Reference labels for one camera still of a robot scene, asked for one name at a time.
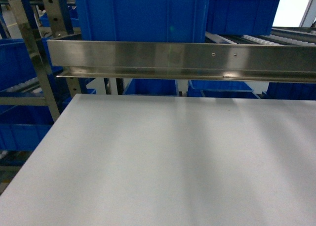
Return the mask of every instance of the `blue plastic bin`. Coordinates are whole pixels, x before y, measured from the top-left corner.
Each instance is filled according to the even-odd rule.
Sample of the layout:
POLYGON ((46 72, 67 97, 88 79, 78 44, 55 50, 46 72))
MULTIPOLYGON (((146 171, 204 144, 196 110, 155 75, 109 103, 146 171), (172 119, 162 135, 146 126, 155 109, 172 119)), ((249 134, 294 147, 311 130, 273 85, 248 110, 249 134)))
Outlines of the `blue plastic bin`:
MULTIPOLYGON (((70 14, 70 19, 71 19, 71 24, 73 25, 73 27, 80 27, 77 10, 70 9, 69 14, 70 14)), ((41 21, 43 27, 50 27, 47 13, 45 13, 42 17, 40 17, 39 20, 41 21)))
POLYGON ((201 91, 202 97, 259 99, 250 91, 201 91))
POLYGON ((190 80, 187 96, 202 97, 201 90, 253 92, 245 82, 190 80))
POLYGON ((316 100, 316 84, 270 83, 267 97, 282 100, 316 100))
POLYGON ((178 84, 172 79, 132 79, 123 95, 178 96, 178 84))
POLYGON ((209 0, 76 0, 82 38, 203 43, 209 0))
POLYGON ((280 0, 210 0, 206 30, 220 35, 269 35, 280 0))
POLYGON ((0 114, 0 149, 33 151, 53 124, 46 106, 16 106, 0 114))
POLYGON ((36 76, 23 39, 0 40, 0 90, 36 76))

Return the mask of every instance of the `metal shelf rail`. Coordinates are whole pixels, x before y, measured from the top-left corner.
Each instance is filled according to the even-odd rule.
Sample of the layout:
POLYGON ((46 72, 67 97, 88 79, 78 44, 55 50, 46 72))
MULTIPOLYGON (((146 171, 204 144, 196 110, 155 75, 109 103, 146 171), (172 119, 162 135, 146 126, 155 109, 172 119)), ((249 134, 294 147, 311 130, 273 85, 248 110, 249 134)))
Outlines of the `metal shelf rail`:
POLYGON ((316 46, 95 42, 80 39, 80 35, 69 35, 48 41, 52 63, 67 67, 60 77, 316 83, 316 46))

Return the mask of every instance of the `white tabletop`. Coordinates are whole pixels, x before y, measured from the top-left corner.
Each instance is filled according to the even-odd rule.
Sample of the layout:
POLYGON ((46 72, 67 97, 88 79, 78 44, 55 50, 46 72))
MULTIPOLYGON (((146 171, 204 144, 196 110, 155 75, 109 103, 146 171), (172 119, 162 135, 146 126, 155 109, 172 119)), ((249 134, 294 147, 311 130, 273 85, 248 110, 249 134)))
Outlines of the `white tabletop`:
POLYGON ((77 95, 0 226, 115 225, 316 225, 316 102, 77 95))

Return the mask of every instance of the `metal shelving frame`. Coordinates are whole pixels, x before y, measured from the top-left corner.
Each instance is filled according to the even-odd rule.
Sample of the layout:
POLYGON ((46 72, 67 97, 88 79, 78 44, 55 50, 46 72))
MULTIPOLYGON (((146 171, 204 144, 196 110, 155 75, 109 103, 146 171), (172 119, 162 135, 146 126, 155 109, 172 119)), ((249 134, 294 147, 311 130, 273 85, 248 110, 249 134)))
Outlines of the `metal shelving frame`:
MULTIPOLYGON (((0 104, 57 107, 47 79, 38 28, 32 27, 22 0, 8 0, 15 14, 45 97, 1 97, 0 104)), ((66 0, 41 0, 55 39, 48 41, 53 65, 65 67, 71 95, 85 93, 78 78, 162 78, 316 83, 316 46, 82 41, 74 34, 66 0)), ((315 43, 298 28, 274 28, 273 34, 315 43)))
MULTIPOLYGON (((30 16, 30 13, 26 11, 30 11, 30 9, 34 11, 34 5, 44 4, 49 21, 52 24, 51 29, 53 36, 60 37, 74 33, 67 9, 69 4, 74 5, 74 3, 66 0, 0 0, 0 4, 10 4, 12 8, 17 25, 33 63, 39 85, 43 91, 43 94, 1 92, 0 105, 48 106, 53 120, 56 121, 60 116, 60 110, 51 88, 51 82, 53 82, 53 80, 49 80, 48 78, 49 75, 52 75, 51 67, 46 58, 39 28, 35 21, 36 17, 30 16)), ((2 22, 0 30, 6 35, 4 38, 10 38, 7 27, 2 22)), ((80 93, 86 92, 85 86, 80 85, 78 79, 71 78, 67 79, 67 81, 71 87, 72 96, 77 93, 76 90, 80 93)))

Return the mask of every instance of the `white wall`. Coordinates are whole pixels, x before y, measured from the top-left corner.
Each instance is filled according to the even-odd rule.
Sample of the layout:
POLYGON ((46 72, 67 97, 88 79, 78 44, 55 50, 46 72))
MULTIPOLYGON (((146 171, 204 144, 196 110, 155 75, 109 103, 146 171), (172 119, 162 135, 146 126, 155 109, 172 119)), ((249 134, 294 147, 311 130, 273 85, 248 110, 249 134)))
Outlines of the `white wall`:
POLYGON ((281 0, 273 26, 299 27, 309 0, 281 0))

